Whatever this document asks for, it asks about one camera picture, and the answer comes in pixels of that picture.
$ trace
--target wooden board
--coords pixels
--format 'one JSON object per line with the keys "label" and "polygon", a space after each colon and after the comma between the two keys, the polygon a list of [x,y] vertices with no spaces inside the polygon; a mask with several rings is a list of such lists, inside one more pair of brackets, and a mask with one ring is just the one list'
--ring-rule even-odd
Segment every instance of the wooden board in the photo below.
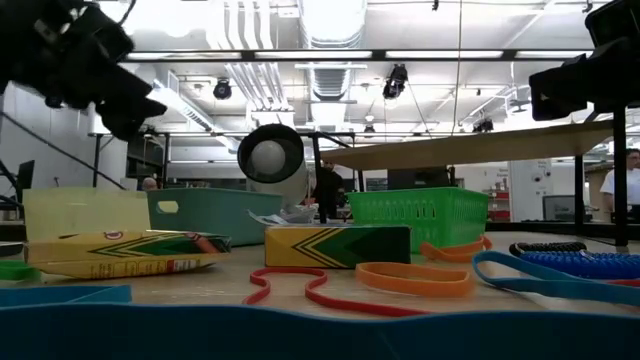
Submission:
{"label": "wooden board", "polygon": [[582,155],[612,136],[612,121],[410,141],[322,152],[357,170],[417,169]]}
{"label": "wooden board", "polygon": [[[575,238],[530,233],[489,233],[497,251],[508,252],[513,242],[558,242],[575,241]],[[593,252],[615,252],[614,246],[585,241]],[[640,252],[640,244],[629,246],[631,253]],[[414,255],[415,263],[424,263],[423,257]],[[430,265],[473,271],[470,264],[447,264],[429,262]],[[213,305],[240,304],[247,295],[259,287],[249,282],[249,274],[264,267],[264,247],[248,246],[234,248],[228,260],[208,269],[191,273],[159,275],[139,278],[111,279],[104,281],[82,281],[61,276],[47,276],[50,285],[131,285],[133,301],[138,304],[163,305]],[[487,263],[483,271],[495,277],[521,275],[515,270]],[[549,298],[541,295],[497,290],[478,280],[473,296],[442,299],[395,294],[368,288],[359,283],[353,270],[327,270],[329,282],[318,288],[326,295],[378,304],[390,304],[407,308],[438,312],[482,311],[482,310],[559,310],[607,314],[638,314],[638,308],[619,306],[594,301],[578,301]],[[304,285],[312,276],[296,274],[272,274],[268,276],[273,286],[272,294],[260,306],[269,306],[306,314],[341,318],[375,318],[372,315],[324,308],[304,296]]]}

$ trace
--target blue coiled cord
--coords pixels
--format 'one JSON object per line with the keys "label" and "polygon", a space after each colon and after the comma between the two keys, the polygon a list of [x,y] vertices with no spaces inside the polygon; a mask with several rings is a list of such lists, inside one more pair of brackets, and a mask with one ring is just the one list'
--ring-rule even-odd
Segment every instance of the blue coiled cord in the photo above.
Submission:
{"label": "blue coiled cord", "polygon": [[640,255],[579,252],[524,252],[522,260],[587,279],[640,278]]}

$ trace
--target green plastic basket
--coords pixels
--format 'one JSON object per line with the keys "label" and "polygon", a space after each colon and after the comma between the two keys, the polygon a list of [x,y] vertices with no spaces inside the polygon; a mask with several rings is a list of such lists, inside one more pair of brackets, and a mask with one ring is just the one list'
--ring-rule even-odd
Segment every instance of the green plastic basket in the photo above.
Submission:
{"label": "green plastic basket", "polygon": [[[226,189],[166,189],[147,192],[153,230],[206,232],[231,237],[231,245],[264,243],[259,216],[280,214],[282,196]],[[177,207],[171,212],[166,208]]]}
{"label": "green plastic basket", "polygon": [[487,195],[460,188],[350,193],[356,224],[411,226],[411,251],[422,242],[435,247],[476,241],[487,223]]}

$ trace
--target green rubber band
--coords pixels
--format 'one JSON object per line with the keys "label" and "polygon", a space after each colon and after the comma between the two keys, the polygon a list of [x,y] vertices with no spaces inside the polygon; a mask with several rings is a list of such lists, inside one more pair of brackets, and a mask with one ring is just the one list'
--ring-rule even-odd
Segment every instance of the green rubber band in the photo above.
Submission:
{"label": "green rubber band", "polygon": [[21,260],[0,260],[0,280],[40,280],[40,270]]}

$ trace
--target person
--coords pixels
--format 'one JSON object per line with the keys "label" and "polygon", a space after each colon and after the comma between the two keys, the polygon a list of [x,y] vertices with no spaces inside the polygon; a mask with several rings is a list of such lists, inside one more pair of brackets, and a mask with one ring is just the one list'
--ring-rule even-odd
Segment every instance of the person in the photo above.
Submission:
{"label": "person", "polygon": [[342,176],[334,171],[332,163],[324,162],[320,172],[316,174],[316,178],[322,188],[316,186],[313,191],[313,197],[316,198],[317,202],[323,201],[329,219],[337,219],[338,195],[344,193]]}
{"label": "person", "polygon": [[[627,149],[627,205],[640,205],[640,150]],[[604,178],[600,192],[604,196],[604,206],[613,212],[613,198],[615,194],[614,171],[611,170]]]}
{"label": "person", "polygon": [[156,179],[148,177],[142,180],[142,191],[158,190]]}

